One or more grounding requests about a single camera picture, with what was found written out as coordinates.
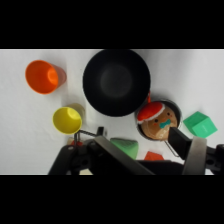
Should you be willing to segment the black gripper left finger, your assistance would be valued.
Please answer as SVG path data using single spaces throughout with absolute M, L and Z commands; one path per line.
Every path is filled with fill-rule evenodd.
M 132 175 L 153 175 L 153 172 L 139 164 L 137 161 L 133 160 L 130 156 L 113 145 L 105 137 L 98 136 L 95 138 L 95 142 Z

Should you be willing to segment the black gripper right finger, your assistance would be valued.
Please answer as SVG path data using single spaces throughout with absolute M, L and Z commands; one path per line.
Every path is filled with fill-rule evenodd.
M 184 160 L 183 175 L 204 175 L 207 154 L 207 140 L 194 136 L 189 139 L 178 128 L 169 130 L 168 142 Z

